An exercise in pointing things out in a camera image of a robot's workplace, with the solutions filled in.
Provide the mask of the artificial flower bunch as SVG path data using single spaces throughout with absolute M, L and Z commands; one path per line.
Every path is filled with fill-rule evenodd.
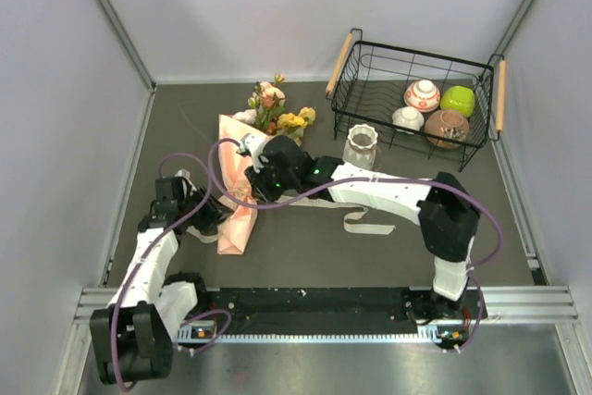
M 305 130 L 316 121 L 316 110 L 306 106 L 298 113 L 289 112 L 286 94 L 280 88 L 284 81 L 281 73 L 276 73 L 272 81 L 257 81 L 248 108 L 232 117 L 268 136 L 286 136 L 301 145 Z

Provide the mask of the cream ribbon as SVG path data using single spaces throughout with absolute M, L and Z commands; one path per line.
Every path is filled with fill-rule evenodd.
M 302 198 L 289 204 L 290 196 L 282 195 L 277 204 L 284 206 L 299 206 L 323 209 L 350 209 L 350 212 L 343 217 L 343 229 L 351 234 L 381 235 L 388 236 L 396 226 L 392 224 L 369 224 L 364 223 L 363 218 L 368 213 L 369 207 L 363 204 L 333 203 L 321 199 Z

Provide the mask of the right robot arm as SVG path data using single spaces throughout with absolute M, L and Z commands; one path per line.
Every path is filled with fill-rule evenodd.
M 388 213 L 415 224 L 434 257 L 435 275 L 429 318 L 451 317 L 463 309 L 470 259 L 480 212 L 458 180 L 448 173 L 435 179 L 394 177 L 358 167 L 341 158 L 312 157 L 286 136 L 247 134 L 238 154 L 252 160 L 245 170 L 255 199 L 278 202 L 287 191 L 336 204 Z

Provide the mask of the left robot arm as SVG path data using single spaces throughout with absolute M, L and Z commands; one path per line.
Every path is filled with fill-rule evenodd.
M 185 233 L 210 235 L 231 213 L 205 187 L 194 185 L 184 169 L 156 180 L 124 280 L 107 306 L 90 317 L 94 359 L 104 384 L 130 389 L 170 374 L 182 322 L 204 315 L 210 297 L 199 274 L 168 276 L 169 263 Z

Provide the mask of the white ribbed vase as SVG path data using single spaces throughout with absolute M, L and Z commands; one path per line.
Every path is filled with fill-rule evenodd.
M 356 167 L 373 170 L 378 153 L 378 133 L 367 124 L 356 124 L 349 128 L 342 159 Z

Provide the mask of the small white bowl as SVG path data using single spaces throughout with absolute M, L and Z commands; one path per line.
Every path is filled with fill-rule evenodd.
M 407 134 L 414 134 L 425 124 L 422 113 L 412 106 L 405 106 L 397 109 L 392 114 L 392 124 L 395 130 Z

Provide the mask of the white red patterned bowl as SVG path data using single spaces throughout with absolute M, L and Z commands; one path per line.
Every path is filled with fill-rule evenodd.
M 432 80 L 417 80 L 407 88 L 403 100 L 421 113 L 430 113 L 439 107 L 440 91 Z

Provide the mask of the brown ceramic bowl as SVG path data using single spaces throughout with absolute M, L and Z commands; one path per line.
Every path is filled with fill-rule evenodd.
M 426 121 L 424 132 L 438 148 L 460 148 L 470 132 L 468 119 L 453 109 L 438 110 Z

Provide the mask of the green plastic bowl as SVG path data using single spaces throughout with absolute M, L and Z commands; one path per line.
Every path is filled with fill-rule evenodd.
M 475 110 L 475 93 L 468 87 L 452 86 L 441 96 L 440 108 L 456 110 L 464 117 L 469 118 Z

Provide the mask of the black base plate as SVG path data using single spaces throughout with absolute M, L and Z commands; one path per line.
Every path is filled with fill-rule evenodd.
M 222 288 L 214 308 L 231 312 L 230 334 L 411 333 L 406 288 Z

